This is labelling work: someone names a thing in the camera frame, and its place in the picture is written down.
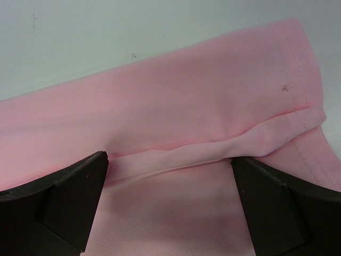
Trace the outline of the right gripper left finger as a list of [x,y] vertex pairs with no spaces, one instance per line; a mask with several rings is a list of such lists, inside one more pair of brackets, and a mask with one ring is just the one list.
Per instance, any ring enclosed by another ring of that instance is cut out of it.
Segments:
[[1,255],[85,252],[108,169],[104,151],[1,191]]

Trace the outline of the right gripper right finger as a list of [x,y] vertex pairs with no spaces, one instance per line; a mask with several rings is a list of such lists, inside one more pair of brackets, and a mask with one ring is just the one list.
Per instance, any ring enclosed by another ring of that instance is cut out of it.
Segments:
[[252,157],[232,162],[257,256],[340,255],[340,193]]

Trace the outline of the pink t shirt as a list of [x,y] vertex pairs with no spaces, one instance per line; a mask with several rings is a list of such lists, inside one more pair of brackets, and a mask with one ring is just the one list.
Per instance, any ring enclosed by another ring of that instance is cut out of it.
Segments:
[[254,255],[231,159],[340,190],[296,19],[1,102],[1,188],[109,157],[86,255]]

